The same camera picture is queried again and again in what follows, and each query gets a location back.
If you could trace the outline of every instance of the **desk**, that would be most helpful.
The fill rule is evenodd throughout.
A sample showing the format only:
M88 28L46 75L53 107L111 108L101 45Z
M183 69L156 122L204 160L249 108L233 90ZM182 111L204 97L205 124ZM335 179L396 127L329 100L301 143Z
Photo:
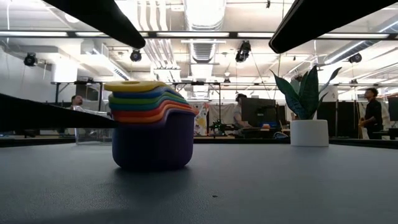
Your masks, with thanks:
M396 223L398 150L196 144L186 169L132 174L110 146L0 148L0 222Z

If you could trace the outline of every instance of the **white pot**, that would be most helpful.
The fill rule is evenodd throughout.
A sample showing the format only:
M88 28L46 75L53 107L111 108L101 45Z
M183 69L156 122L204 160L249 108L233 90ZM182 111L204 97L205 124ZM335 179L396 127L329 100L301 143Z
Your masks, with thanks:
M329 146L327 120L297 120L290 125L290 144L292 146Z

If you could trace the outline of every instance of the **computer monitor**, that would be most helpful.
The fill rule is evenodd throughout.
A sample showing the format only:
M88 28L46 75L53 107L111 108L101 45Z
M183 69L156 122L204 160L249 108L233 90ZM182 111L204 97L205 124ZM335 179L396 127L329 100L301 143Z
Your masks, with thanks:
M279 127L275 100L259 98L242 98L242 120L253 127L269 124L272 128Z
M388 112L390 113L390 121L398 121L398 97L388 98Z

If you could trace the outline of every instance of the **potted plant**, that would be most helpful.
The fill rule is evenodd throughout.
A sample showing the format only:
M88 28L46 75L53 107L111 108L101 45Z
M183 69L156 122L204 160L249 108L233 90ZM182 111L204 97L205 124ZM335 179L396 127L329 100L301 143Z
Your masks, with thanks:
M273 71L275 82L278 89L285 95L286 105L298 116L290 125L290 143L293 146L328 146L328 122L326 120L313 119L315 112L322 103L325 93L321 97L319 94L334 79L340 68L337 68L329 81L319 89L318 70L314 66L309 72L305 73L301 81L287 80L278 77Z

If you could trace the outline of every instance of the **green leaf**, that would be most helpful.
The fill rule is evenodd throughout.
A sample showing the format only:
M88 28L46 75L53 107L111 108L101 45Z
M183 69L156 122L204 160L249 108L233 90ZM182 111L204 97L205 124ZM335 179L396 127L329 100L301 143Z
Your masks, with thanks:
M305 111L308 112L309 116L312 114L312 111L317 110L319 102L317 66L314 66L308 73L305 80L305 86L303 87L303 92L299 100L300 104L303 106Z
M341 68L342 68L342 67L337 68L337 69L331 74L331 76L330 76L330 78L329 78L329 81L328 81L327 83L325 83L325 84L322 86L321 90L319 90L319 93L321 93L323 90L325 90L325 88L328 87L330 81L332 81L334 78L336 78L336 76L337 76L337 74L338 74L338 72L340 71Z
M275 77L275 82L276 85L278 86L278 89L284 94L288 95L293 99L299 100L298 94L294 91L293 87L290 85L288 81L286 81L284 78L278 77L275 75L273 71L271 71L272 74L274 74Z
M317 107L317 109L316 109L315 111L312 111L312 112L310 113L310 114L312 114L312 115L311 115L312 118L314 117L315 112L317 112L319 106L321 105L321 103L322 103L322 101L323 101L323 98L324 98L327 94L328 94L328 93L325 93L323 96L321 96L321 98L319 99L319 102L318 102L318 107Z
M293 87L294 91L298 94L300 91L300 83L299 81L293 79L290 81L290 85Z
M301 83L300 83L300 91L298 92L299 96L303 95L303 91L304 91L304 86L305 86L305 82L307 80L308 77L308 72L306 72L303 76L303 78L301 79Z
M306 119L307 112L300 104L299 100L291 98L289 95L285 95L286 105L300 118Z

